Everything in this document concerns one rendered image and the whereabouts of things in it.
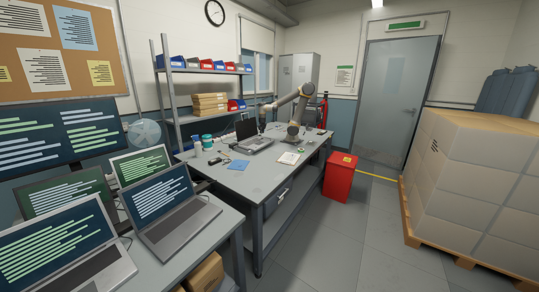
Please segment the wall clock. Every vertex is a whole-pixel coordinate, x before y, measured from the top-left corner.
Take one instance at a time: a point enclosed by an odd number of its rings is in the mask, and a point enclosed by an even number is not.
[[[217,0],[208,0],[204,6],[206,18],[216,27],[221,26],[225,22],[225,10]]]

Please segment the robotic arm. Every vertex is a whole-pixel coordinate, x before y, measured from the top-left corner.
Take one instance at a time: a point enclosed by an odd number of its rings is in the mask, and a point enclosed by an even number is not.
[[[300,127],[302,126],[302,117],[305,112],[305,107],[311,98],[311,95],[314,93],[314,84],[311,82],[306,82],[298,87],[298,92],[292,91],[290,94],[279,98],[272,104],[266,104],[265,102],[259,102],[258,105],[258,128],[260,132],[264,132],[266,129],[266,112],[276,112],[279,106],[291,102],[295,98],[300,98],[298,102],[298,107],[294,112],[294,117],[291,121],[288,122],[288,127],[286,129],[287,135],[283,142],[291,145],[297,145],[302,142],[302,139],[299,138],[298,134],[300,132]]]

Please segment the bulletin board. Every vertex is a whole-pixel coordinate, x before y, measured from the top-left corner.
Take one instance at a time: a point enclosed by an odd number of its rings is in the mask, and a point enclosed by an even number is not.
[[[0,0],[0,105],[129,95],[114,10]]]

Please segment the fire extinguisher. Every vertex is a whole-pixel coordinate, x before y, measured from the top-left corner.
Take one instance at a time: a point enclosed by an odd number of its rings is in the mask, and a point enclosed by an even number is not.
[[[328,119],[328,91],[324,91],[324,99],[320,102],[322,104],[322,114],[324,114],[322,123],[320,123],[317,128],[318,129],[325,129],[326,128],[326,122]]]

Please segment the desk leg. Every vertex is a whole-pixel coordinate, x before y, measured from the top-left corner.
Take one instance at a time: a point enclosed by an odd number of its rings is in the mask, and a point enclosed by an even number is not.
[[[254,277],[262,277],[262,263],[264,254],[262,249],[262,208],[251,206],[251,219],[253,225],[253,272]]]
[[[243,232],[241,231],[241,226],[230,235],[230,245],[232,250],[232,263],[234,264],[234,281],[239,286],[240,292],[247,292],[245,259],[243,256]]]
[[[333,139],[333,135],[326,142],[326,157],[324,157],[324,169],[326,168],[326,161],[329,158],[329,153],[331,150],[331,139]]]

